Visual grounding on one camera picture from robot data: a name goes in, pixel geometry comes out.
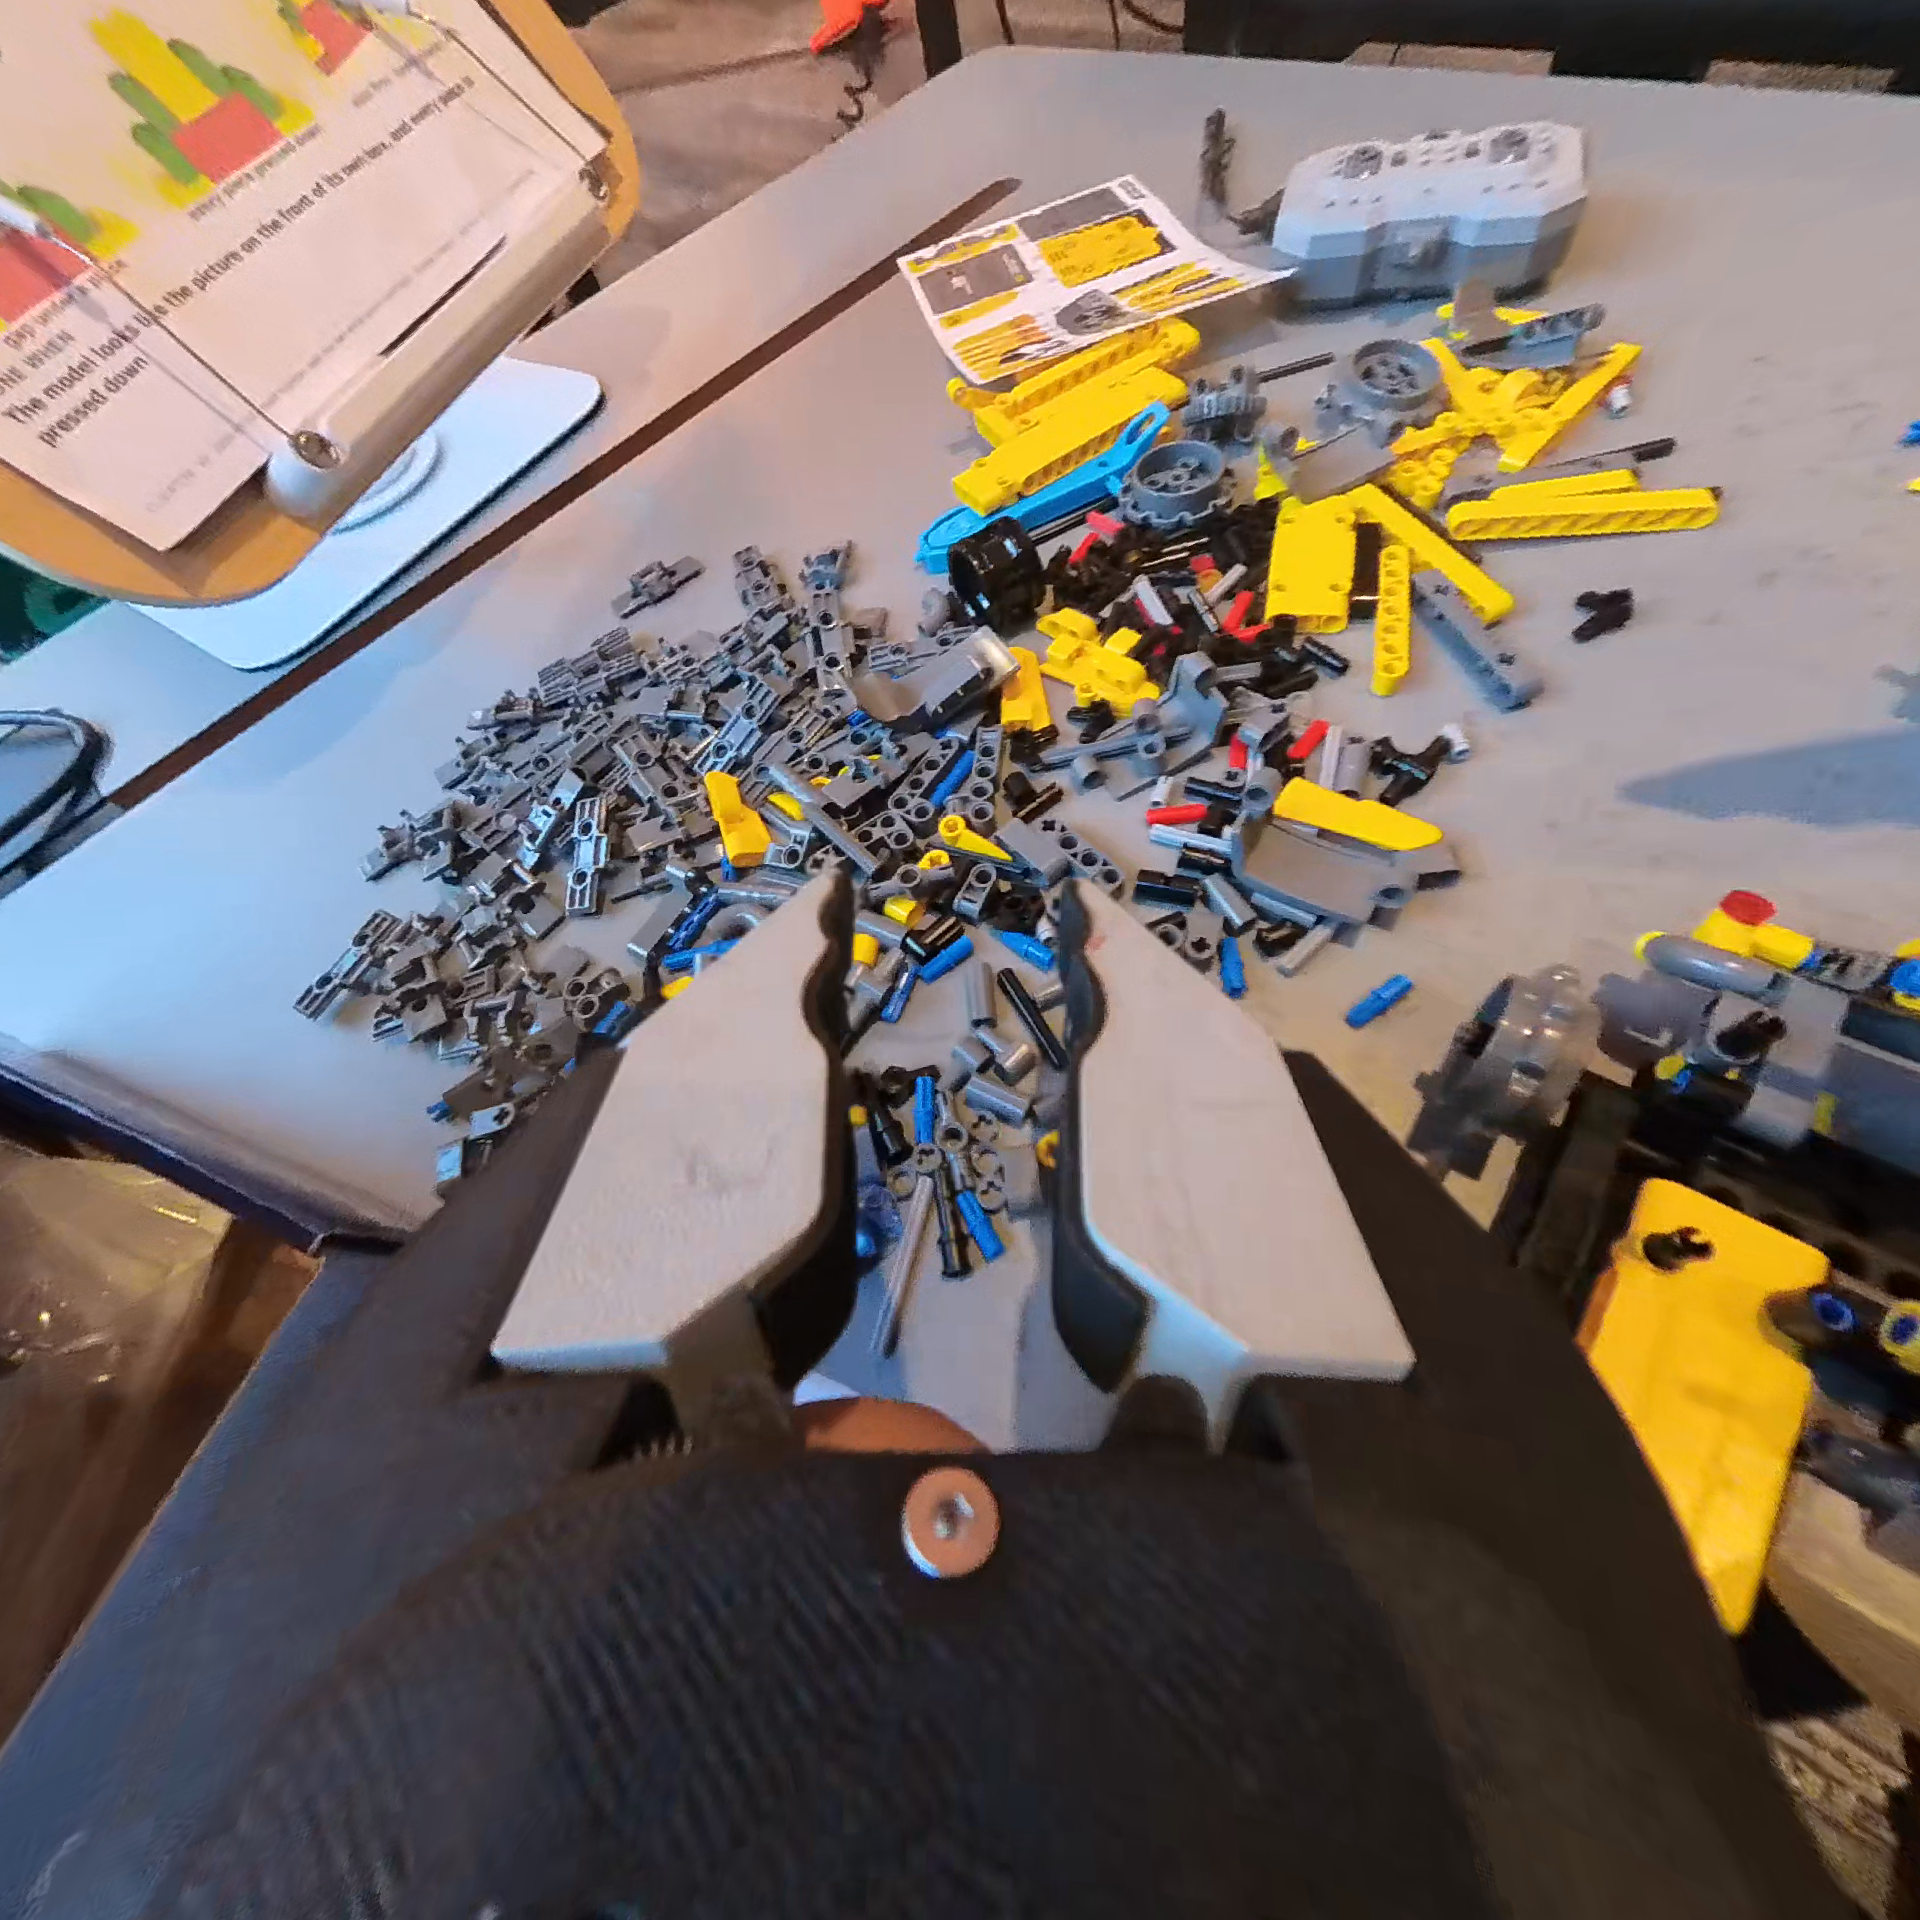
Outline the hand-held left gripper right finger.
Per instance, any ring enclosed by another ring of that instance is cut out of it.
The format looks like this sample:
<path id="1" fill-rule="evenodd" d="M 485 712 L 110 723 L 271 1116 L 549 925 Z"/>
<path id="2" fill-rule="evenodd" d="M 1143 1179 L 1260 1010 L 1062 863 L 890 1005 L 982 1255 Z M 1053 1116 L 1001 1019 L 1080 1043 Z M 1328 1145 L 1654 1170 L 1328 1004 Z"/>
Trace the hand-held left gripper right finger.
<path id="1" fill-rule="evenodd" d="M 1414 1346 L 1274 1034 L 1091 883 L 1059 925 L 1053 1315 L 1080 1375 L 1406 1380 Z"/>

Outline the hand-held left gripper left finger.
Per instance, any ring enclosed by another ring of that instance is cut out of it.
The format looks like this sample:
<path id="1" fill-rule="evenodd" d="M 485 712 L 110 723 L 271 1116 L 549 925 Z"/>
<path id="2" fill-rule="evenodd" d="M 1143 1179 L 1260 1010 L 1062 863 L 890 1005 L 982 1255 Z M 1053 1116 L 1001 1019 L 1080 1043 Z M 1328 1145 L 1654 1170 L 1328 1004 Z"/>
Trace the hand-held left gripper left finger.
<path id="1" fill-rule="evenodd" d="M 628 1373 L 677 1412 L 795 1390 L 856 1301 L 845 870 L 636 1027 L 498 1334 L 505 1373 Z"/>

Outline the pile of small building pieces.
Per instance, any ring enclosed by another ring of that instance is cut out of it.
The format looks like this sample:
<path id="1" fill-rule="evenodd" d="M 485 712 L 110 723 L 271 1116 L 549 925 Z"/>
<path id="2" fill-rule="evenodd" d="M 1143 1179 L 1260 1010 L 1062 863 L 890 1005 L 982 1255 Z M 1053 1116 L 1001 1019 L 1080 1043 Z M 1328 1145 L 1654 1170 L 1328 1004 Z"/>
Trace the pile of small building pieces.
<path id="1" fill-rule="evenodd" d="M 844 870 L 856 930 L 845 1043 L 860 1163 L 890 1235 L 928 1235 L 948 1281 L 1005 1249 L 1017 1179 L 1053 1165 L 1043 1120 L 1066 1064 L 1056 953 L 1071 883 L 1241 997 L 1254 956 L 1337 930 L 1258 899 L 1234 855 L 1270 791 L 1320 786 L 1395 819 L 1442 765 L 1309 712 L 1348 658 L 1299 621 L 1215 603 L 1213 574 L 1133 577 L 1111 612 L 1053 589 L 1005 648 L 933 592 L 898 648 L 845 603 L 854 546 L 800 589 L 738 549 L 738 621 L 659 640 L 630 628 L 551 661 L 465 723 L 437 800 L 379 831 L 363 874 L 415 870 L 427 899 L 372 908 L 300 992 L 306 1021 L 363 1011 L 372 1043 L 455 1078 L 424 1107 L 433 1191 L 471 1189 L 602 1050 L 685 992 L 815 874 Z"/>

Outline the yellow toy vehicle model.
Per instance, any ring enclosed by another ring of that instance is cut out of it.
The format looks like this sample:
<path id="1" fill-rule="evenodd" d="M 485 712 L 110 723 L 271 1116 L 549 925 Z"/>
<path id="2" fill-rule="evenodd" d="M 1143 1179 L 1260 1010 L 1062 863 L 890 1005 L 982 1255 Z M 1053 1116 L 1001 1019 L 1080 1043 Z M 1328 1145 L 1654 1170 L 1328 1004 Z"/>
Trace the yellow toy vehicle model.
<path id="1" fill-rule="evenodd" d="M 1442 1179 L 1573 1323 L 1730 1634 L 1808 1473 L 1916 1572 L 1916 941 L 1839 946 L 1729 892 L 1641 970 L 1501 977 L 1416 1080 Z"/>

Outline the grey toothed toy rack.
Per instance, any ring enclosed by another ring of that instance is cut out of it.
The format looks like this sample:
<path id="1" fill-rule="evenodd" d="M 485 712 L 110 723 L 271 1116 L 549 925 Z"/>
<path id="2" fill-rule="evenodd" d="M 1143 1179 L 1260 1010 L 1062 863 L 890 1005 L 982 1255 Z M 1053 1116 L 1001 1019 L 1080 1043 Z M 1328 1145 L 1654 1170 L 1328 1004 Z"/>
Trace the grey toothed toy rack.
<path id="1" fill-rule="evenodd" d="M 1442 572 L 1423 567 L 1412 577 L 1412 612 L 1490 708 L 1519 712 L 1543 696 L 1543 676 L 1500 640 L 1471 598 Z"/>

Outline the clear plastic bag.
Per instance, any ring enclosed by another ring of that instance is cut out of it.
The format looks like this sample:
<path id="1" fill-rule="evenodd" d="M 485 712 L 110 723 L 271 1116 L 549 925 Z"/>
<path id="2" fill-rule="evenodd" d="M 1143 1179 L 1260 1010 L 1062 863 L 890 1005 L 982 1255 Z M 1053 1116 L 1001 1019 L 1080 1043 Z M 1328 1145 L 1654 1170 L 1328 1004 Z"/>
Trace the clear plastic bag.
<path id="1" fill-rule="evenodd" d="M 4 1733 L 317 1275 L 160 1175 L 4 1143 Z"/>

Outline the dark grey cardboard box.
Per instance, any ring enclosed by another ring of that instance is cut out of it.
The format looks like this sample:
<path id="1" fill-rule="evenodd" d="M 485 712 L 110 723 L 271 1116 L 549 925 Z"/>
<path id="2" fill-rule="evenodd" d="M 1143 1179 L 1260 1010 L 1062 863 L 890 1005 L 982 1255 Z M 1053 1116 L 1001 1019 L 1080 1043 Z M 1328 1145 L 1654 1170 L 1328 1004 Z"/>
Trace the dark grey cardboard box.
<path id="1" fill-rule="evenodd" d="M 628 1379 L 513 1373 L 492 1335 L 630 1050 L 599 1050 L 410 1240 L 330 1244 L 92 1617 L 12 1722 L 4 1770 L 120 1742 L 136 1690 L 289 1690 L 324 1642 L 478 1531 L 612 1464 Z"/>

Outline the large black toy tyre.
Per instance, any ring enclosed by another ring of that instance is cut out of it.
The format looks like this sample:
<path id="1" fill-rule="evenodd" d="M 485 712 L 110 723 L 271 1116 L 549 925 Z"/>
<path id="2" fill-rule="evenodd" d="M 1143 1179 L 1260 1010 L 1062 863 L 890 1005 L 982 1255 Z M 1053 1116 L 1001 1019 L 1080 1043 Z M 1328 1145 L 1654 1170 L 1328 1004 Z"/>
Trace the large black toy tyre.
<path id="1" fill-rule="evenodd" d="M 948 589 L 956 608 L 997 636 L 1017 636 L 1045 614 L 1045 563 L 1017 517 L 987 521 L 948 549 Z"/>

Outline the grey spoked toy wheel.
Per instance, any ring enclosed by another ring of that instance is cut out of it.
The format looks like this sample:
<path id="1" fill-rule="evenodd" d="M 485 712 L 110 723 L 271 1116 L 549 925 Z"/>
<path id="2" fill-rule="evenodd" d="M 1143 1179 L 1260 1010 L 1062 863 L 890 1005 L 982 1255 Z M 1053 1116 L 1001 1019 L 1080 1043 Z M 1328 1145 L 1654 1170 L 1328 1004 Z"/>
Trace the grey spoked toy wheel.
<path id="1" fill-rule="evenodd" d="M 1348 354 L 1348 405 L 1369 417 L 1432 417 L 1448 402 L 1448 378 L 1423 342 L 1373 340 Z"/>
<path id="2" fill-rule="evenodd" d="M 1227 454 L 1209 440 L 1166 440 L 1151 448 L 1120 487 L 1125 523 L 1178 535 L 1233 502 L 1234 471 Z"/>

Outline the blue curved toy panel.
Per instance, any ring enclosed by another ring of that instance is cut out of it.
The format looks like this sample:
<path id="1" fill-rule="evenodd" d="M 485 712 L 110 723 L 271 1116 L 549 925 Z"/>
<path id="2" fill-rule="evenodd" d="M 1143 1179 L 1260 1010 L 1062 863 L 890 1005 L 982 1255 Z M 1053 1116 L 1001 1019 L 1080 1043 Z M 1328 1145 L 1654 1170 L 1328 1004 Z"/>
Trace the blue curved toy panel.
<path id="1" fill-rule="evenodd" d="M 1074 523 L 1107 502 L 1115 502 L 1127 477 L 1140 466 L 1151 448 L 1156 448 L 1173 424 L 1173 411 L 1164 402 L 1147 405 L 1111 448 L 1091 454 L 1069 474 L 1043 485 L 1038 490 L 1008 500 L 993 510 L 955 505 L 939 517 L 919 540 L 915 563 L 923 574 L 944 574 L 948 555 L 956 541 L 980 535 L 993 521 L 1008 517 L 1032 540 L 1050 530 Z"/>

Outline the long yellow toy beam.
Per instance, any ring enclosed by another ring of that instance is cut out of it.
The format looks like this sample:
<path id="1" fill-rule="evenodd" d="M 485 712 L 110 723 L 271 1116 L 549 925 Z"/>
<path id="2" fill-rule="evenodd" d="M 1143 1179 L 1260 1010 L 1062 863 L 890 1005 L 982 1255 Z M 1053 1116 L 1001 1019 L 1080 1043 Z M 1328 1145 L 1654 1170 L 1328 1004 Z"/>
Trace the long yellow toy beam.
<path id="1" fill-rule="evenodd" d="M 1716 487 L 1556 493 L 1509 487 L 1448 510 L 1456 541 L 1622 540 L 1703 534 L 1722 517 Z"/>

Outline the white stand base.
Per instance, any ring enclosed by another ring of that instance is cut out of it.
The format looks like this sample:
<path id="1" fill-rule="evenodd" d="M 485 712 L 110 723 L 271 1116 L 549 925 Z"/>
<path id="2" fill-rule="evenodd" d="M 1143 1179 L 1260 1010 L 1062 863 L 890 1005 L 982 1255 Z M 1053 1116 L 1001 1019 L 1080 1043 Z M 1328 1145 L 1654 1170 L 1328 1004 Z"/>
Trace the white stand base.
<path id="1" fill-rule="evenodd" d="M 299 661 L 586 428 L 602 405 L 595 376 L 504 356 L 394 459 L 285 580 L 216 608 L 143 608 L 143 617 L 229 670 Z"/>

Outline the yellow black sticker sheet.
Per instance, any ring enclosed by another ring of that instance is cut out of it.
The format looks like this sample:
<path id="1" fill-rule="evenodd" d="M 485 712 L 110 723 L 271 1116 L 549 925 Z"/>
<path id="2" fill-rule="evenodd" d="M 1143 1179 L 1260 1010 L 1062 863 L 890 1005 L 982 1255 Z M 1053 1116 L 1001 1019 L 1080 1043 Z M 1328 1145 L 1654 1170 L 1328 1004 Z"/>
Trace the yellow black sticker sheet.
<path id="1" fill-rule="evenodd" d="M 950 370 L 987 389 L 1291 278 L 1196 239 L 1136 177 L 907 252 L 898 273 Z"/>

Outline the grey toy motor hub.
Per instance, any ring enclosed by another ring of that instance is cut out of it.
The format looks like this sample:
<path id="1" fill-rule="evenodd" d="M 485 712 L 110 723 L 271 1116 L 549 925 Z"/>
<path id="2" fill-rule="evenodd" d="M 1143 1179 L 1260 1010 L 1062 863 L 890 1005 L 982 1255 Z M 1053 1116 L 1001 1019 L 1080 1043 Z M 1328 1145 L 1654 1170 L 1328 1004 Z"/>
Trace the grey toy motor hub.
<path id="1" fill-rule="evenodd" d="M 1274 267 L 1302 308 L 1525 293 L 1561 267 L 1588 205 L 1588 134 L 1531 122 L 1364 136 L 1299 160 L 1274 215 Z"/>

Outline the yellow toy frame part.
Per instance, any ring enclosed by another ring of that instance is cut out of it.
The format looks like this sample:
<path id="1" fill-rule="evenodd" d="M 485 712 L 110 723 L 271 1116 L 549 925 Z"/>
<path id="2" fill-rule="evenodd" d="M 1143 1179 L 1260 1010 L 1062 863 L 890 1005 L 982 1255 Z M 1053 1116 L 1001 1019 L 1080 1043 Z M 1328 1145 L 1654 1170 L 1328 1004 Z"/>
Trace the yellow toy frame part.
<path id="1" fill-rule="evenodd" d="M 997 517 L 1117 443 L 1143 410 L 1187 405 L 1178 370 L 1200 345 L 1196 325 L 1166 317 L 1071 354 L 1003 396 L 950 378 L 948 400 L 973 414 L 991 443 L 955 477 L 956 502 Z"/>

